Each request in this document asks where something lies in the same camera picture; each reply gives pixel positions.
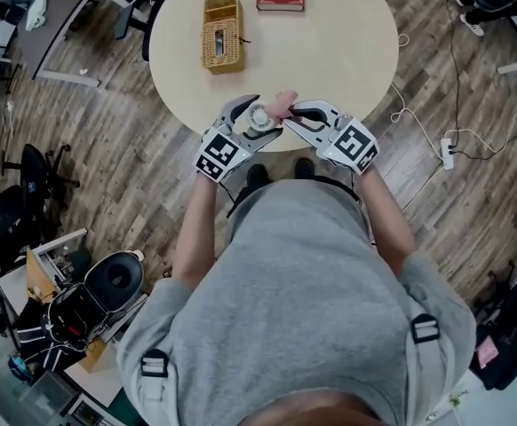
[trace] gray shirt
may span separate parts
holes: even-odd
[[[395,278],[339,188],[265,187],[235,212],[228,240],[193,294],[160,280],[119,348],[125,387],[145,351],[169,353],[182,425],[236,425],[311,389],[353,394],[387,424],[404,425],[408,291],[453,342],[456,380],[465,372],[469,309],[422,253]]]

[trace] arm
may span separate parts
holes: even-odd
[[[216,195],[217,184],[198,172],[171,270],[172,278],[192,290],[214,263]]]
[[[404,261],[417,250],[409,223],[374,166],[358,178],[357,186],[367,207],[378,253],[398,276]]]

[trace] woven basket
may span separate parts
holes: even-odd
[[[217,33],[223,35],[223,54],[216,51]],[[202,65],[214,75],[244,70],[243,8],[239,0],[205,0]]]

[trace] black buckle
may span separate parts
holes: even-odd
[[[142,375],[144,377],[168,377],[168,361],[165,351],[151,349],[142,356]]]
[[[438,321],[430,314],[420,314],[410,322],[410,332],[412,340],[415,344],[428,343],[440,339],[440,329]]]

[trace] white cable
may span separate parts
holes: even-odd
[[[420,191],[418,191],[417,195],[415,195],[413,198],[412,198],[412,201],[410,201],[405,207],[404,209],[402,209],[402,211],[404,211],[405,209],[407,209],[408,207],[410,207],[412,205],[412,202],[414,202],[416,200],[416,198],[420,195],[420,193],[422,193],[425,188],[428,186],[428,184],[433,181],[441,172],[444,171],[444,168],[443,167],[440,167],[440,170],[438,170],[438,172],[436,172],[434,175],[432,175],[430,178],[428,178],[428,181],[424,184],[423,187],[420,188]]]
[[[401,36],[404,36],[405,38],[407,38],[407,42],[406,42],[406,43],[401,43]],[[401,33],[401,34],[399,35],[399,47],[407,46],[407,45],[409,45],[409,43],[410,43],[410,38],[409,38],[409,36],[408,36],[406,33]]]
[[[436,147],[434,146],[432,140],[430,140],[430,138],[428,137],[428,134],[426,134],[426,130],[425,130],[425,127],[423,126],[423,124],[420,122],[420,120],[418,119],[418,117],[415,115],[414,112],[412,112],[409,108],[407,108],[405,102],[404,102],[404,98],[401,96],[401,93],[399,93],[399,91],[397,90],[397,88],[394,86],[394,83],[391,83],[391,86],[393,87],[393,89],[396,91],[397,95],[399,95],[399,98],[401,99],[401,102],[402,102],[402,109],[399,111],[399,112],[395,112],[394,114],[391,114],[391,122],[393,123],[397,123],[399,122],[399,120],[401,119],[401,115],[403,112],[408,112],[409,114],[412,115],[412,117],[417,121],[417,123],[420,125],[420,128],[422,129],[422,131],[425,133],[425,137],[426,137],[426,140],[428,141],[428,144],[430,145],[430,147],[434,150],[434,154],[436,154],[436,156],[438,157],[439,160],[441,160],[442,162],[444,162],[444,158],[441,157],[440,153],[438,153],[438,150],[436,150]]]
[[[474,130],[470,130],[469,128],[464,128],[462,130],[448,130],[444,133],[444,138],[446,138],[446,135],[449,134],[450,132],[471,132],[472,134],[474,134],[475,137],[477,137],[480,140],[480,142],[483,143],[483,145],[486,146],[486,148],[488,148],[488,150],[490,150],[493,154],[498,154],[498,153],[503,152],[507,148],[507,144],[509,143],[509,138],[511,137],[511,133],[513,131],[513,122],[515,121],[516,116],[517,116],[517,111],[515,111],[515,114],[513,114],[511,122],[509,123],[509,130],[507,130],[507,138],[505,138],[504,146],[502,146],[499,150],[494,150],[493,148],[491,148],[491,146],[489,146],[485,140],[483,140],[478,134],[476,134]]]

